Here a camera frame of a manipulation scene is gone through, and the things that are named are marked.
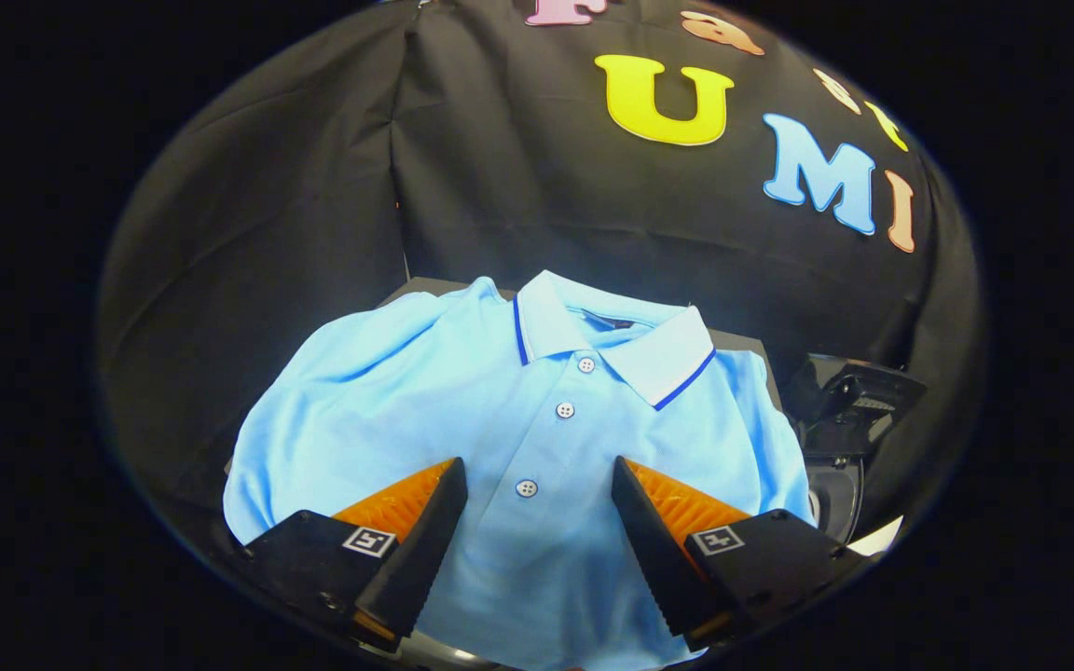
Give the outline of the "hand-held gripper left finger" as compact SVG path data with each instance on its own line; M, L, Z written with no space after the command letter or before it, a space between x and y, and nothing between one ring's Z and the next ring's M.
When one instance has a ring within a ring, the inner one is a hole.
M340 513L301 510L240 548L256 590L329 636L393 653L413 633L468 501L461 458Z

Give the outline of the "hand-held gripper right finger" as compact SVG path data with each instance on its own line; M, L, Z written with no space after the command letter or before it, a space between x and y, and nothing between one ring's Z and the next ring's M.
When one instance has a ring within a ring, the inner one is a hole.
M611 500L662 619L695 652L761 636L874 563L788 510L748 514L626 456Z

